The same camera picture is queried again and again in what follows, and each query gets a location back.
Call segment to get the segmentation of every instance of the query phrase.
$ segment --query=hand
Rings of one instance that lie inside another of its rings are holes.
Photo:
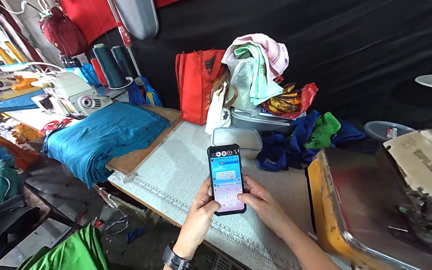
[[[273,232],[283,238],[286,232],[294,230],[294,222],[273,198],[269,191],[249,175],[243,175],[244,192],[237,199],[249,204]]]
[[[207,178],[202,182],[188,215],[184,221],[173,252],[181,258],[191,260],[196,248],[201,244],[213,219],[214,212],[221,209],[221,205],[211,199],[211,181]]]

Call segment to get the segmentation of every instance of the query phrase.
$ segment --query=smartphone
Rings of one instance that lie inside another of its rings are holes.
[[[244,190],[239,145],[210,146],[208,159],[213,197],[221,205],[215,215],[244,213],[246,204],[236,197]]]

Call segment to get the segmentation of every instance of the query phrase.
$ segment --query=black fabric wall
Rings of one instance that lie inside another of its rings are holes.
[[[166,107],[179,109],[177,53],[264,33],[287,46],[284,83],[319,87],[310,109],[432,127],[432,89],[414,83],[432,74],[432,0],[182,0],[157,13],[156,38],[133,47]],[[94,43],[123,44],[117,29]]]

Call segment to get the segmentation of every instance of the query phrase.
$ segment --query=black watch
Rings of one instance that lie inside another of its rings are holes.
[[[195,268],[194,262],[185,260],[178,255],[174,254],[173,247],[176,241],[167,244],[164,249],[163,261],[172,270],[193,270]]]

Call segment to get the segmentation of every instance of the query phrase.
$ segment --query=phone screen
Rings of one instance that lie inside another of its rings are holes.
[[[211,153],[211,177],[213,177],[214,200],[221,205],[218,212],[238,211],[244,209],[244,203],[236,197],[243,193],[240,156],[237,147],[218,150]]]

